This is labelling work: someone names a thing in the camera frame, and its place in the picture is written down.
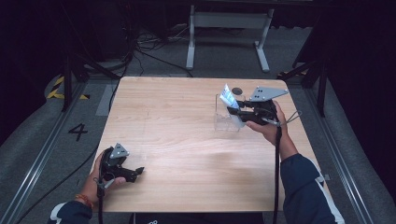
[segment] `gray carpet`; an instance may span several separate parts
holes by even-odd
[[[252,46],[256,36],[260,36],[259,33],[245,30],[239,35],[230,35],[219,30],[203,30],[196,36],[195,63],[191,74],[196,78],[276,78],[276,74],[279,72],[291,70],[291,64],[309,32],[309,29],[298,28],[271,29],[264,44],[271,72],[264,74]],[[188,41],[180,39],[147,53],[184,67],[187,46]],[[126,76],[140,76],[142,72],[141,76],[186,77],[188,75],[181,68],[159,62],[139,52],[134,54],[136,58],[130,63]],[[299,80],[299,78],[293,78],[288,81],[290,94],[297,108],[303,111],[301,120],[318,158],[322,173],[330,177],[327,184],[332,197],[346,223],[360,223],[330,156],[329,146],[318,122],[313,119],[317,111],[309,105],[306,90],[301,88]],[[53,82],[54,80],[49,83],[43,94],[48,94]],[[106,125],[108,104],[116,84],[117,81],[111,81],[102,75],[93,75],[88,81],[84,94],[89,94],[91,98],[78,100],[70,112],[43,172],[23,205],[22,213],[78,167],[95,149]],[[27,119],[1,146],[0,189],[3,192],[3,197],[0,202],[0,214],[5,213],[26,172],[44,145],[55,120],[61,115],[62,105],[63,100],[61,99],[48,99],[47,103]],[[326,92],[325,114],[325,120],[345,157],[374,223],[396,223],[395,205],[362,152],[331,85],[328,85]],[[88,132],[84,133],[77,141],[77,134],[68,131],[80,123],[85,125],[84,130]],[[72,200],[81,188],[91,165],[92,159],[38,204],[22,223],[44,223],[54,205]],[[105,214],[105,223],[127,223],[129,215]],[[266,213],[265,215],[267,222],[270,223],[271,214]],[[95,214],[92,223],[96,222]],[[278,223],[286,223],[282,213],[279,213]]]

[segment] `table top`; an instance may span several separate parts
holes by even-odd
[[[107,212],[238,212],[274,209],[275,148],[248,127],[216,131],[216,94],[224,84],[246,96],[257,86],[286,89],[281,80],[124,77],[98,154],[117,143],[131,154],[122,165],[145,167],[135,183],[106,196]],[[289,94],[277,97],[286,117]],[[299,119],[289,124],[300,153],[317,163]],[[280,183],[279,209],[284,190]]]

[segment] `sleeve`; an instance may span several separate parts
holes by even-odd
[[[83,203],[71,201],[56,205],[47,224],[88,224],[92,209]]]
[[[324,178],[311,160],[301,154],[290,156],[280,163],[280,175],[285,189],[283,210],[288,224],[345,223],[322,187]]]

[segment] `metal rail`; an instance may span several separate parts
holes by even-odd
[[[316,98],[312,89],[305,89],[304,92],[312,109],[317,110]],[[344,188],[346,189],[346,193],[349,197],[349,200],[352,203],[355,213],[359,219],[359,222],[364,224],[374,223],[366,205],[364,204],[363,198],[359,193],[355,180],[353,179],[351,173],[349,172],[347,168],[347,164],[344,161],[344,158],[341,154],[341,151],[338,148],[332,136],[332,132],[329,128],[329,125],[326,122],[326,119],[321,117],[319,112],[315,113],[315,115],[316,115],[316,120],[318,121],[318,124],[320,125],[320,128],[323,131],[323,134],[327,140],[332,155],[332,160],[335,164],[338,174],[341,177],[341,180],[344,184]]]
[[[78,99],[78,97],[83,93],[86,83],[78,83],[76,84],[73,99]],[[40,177],[41,172],[46,165],[52,150],[58,140],[58,136],[60,134],[60,130],[64,126],[67,118],[71,114],[74,106],[76,105],[78,100],[72,101],[69,108],[61,113],[59,118],[56,120],[55,125],[53,126],[49,137],[47,138],[44,146],[41,148],[40,152],[38,153],[37,157],[35,158],[35,162],[33,163],[30,170],[26,173],[23,182],[18,189],[17,193],[15,194],[14,198],[12,199],[10,205],[7,208],[7,211],[3,214],[0,223],[2,224],[12,224],[16,221],[16,218],[20,214],[24,204],[26,203],[29,194],[32,192],[37,179]]]

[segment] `metal frame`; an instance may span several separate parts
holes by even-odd
[[[262,71],[268,73],[270,68],[264,54],[263,45],[270,28],[273,14],[273,9],[270,9],[267,14],[195,12],[195,7],[191,6],[190,42],[187,52],[186,68],[191,70],[194,67],[195,27],[262,29],[262,38],[260,41],[256,41],[254,45],[257,55],[259,56]]]

